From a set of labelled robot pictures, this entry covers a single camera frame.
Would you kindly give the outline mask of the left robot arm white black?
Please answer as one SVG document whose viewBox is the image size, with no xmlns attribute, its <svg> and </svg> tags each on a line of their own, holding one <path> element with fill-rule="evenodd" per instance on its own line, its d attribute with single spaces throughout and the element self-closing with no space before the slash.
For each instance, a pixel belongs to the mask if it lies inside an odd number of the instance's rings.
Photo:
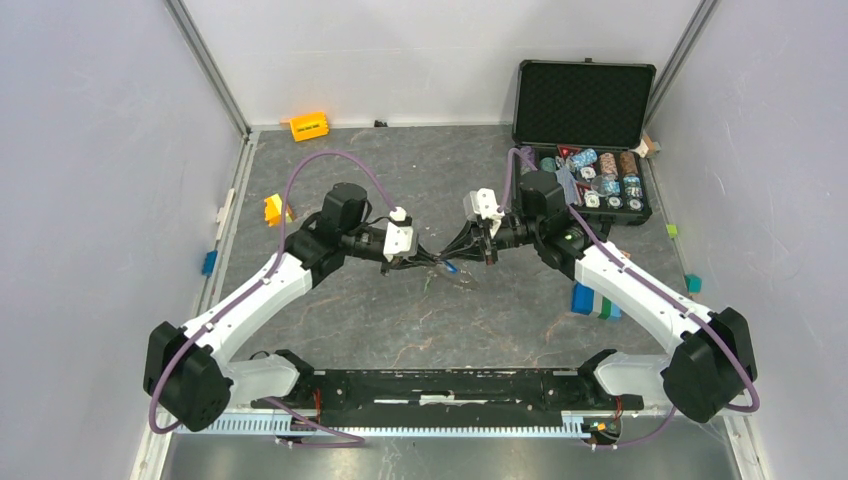
<svg viewBox="0 0 848 480">
<path fill-rule="evenodd" d="M 163 322 L 150 333 L 143 389 L 151 409 L 164 408 L 170 426 L 150 423 L 156 433 L 178 427 L 206 429 L 229 407 L 276 397 L 290 407 L 306 405 L 313 379 L 284 356 L 237 361 L 235 353 L 267 321 L 341 268 L 348 257 L 378 262 L 384 269 L 417 260 L 412 217 L 394 207 L 383 228 L 366 220 L 371 211 L 366 191 L 352 183 L 336 184 L 319 212 L 289 233 L 281 251 L 219 304 L 175 326 Z"/>
</svg>

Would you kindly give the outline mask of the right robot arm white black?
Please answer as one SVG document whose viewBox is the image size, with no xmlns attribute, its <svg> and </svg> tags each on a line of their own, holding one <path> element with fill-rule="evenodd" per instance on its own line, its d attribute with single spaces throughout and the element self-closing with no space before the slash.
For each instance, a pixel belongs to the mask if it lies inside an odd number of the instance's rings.
<svg viewBox="0 0 848 480">
<path fill-rule="evenodd" d="M 616 396 L 636 395 L 698 423 L 724 410 L 759 410 L 751 332 L 741 313 L 716 312 L 637 266 L 567 203 L 554 174 L 531 171 L 509 188 L 502 199 L 490 189 L 465 197 L 466 224 L 440 258 L 492 265 L 501 251 L 530 245 L 544 264 L 610 300 L 663 349 L 602 355 L 577 382 L 585 405 L 602 408 Z"/>
</svg>

